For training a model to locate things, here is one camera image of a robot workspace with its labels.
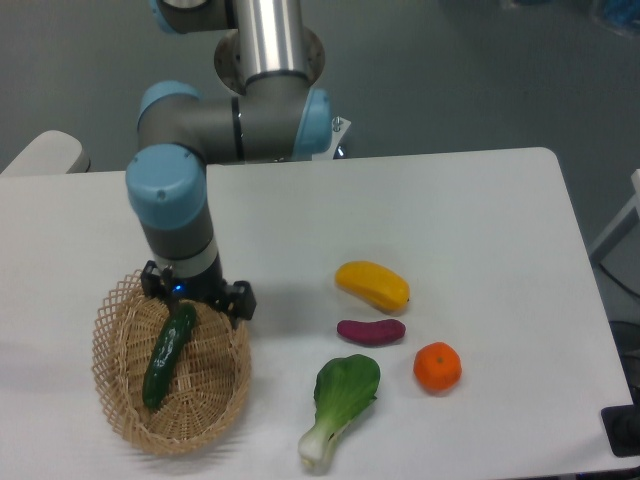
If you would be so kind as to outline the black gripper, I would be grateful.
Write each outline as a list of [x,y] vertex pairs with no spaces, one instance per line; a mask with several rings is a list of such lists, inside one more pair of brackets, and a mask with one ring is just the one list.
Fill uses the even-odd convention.
[[161,270],[154,260],[146,262],[140,283],[147,298],[155,298],[172,313],[182,300],[202,302],[224,313],[232,328],[242,321],[250,321],[257,301],[248,281],[228,284],[222,276],[221,261],[192,277],[177,277],[169,267]]

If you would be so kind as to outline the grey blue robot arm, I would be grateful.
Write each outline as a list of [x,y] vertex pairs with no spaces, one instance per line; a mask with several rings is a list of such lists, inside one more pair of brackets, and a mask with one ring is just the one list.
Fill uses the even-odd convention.
[[206,303],[237,324],[253,316],[256,299],[248,282],[223,277],[206,168],[325,152],[332,141],[329,98],[313,85],[296,1],[154,1],[151,10],[169,33],[235,31],[241,83],[226,101],[207,101],[179,81],[157,83],[143,95],[139,149],[125,175],[153,255],[143,290],[170,309],[181,299]]

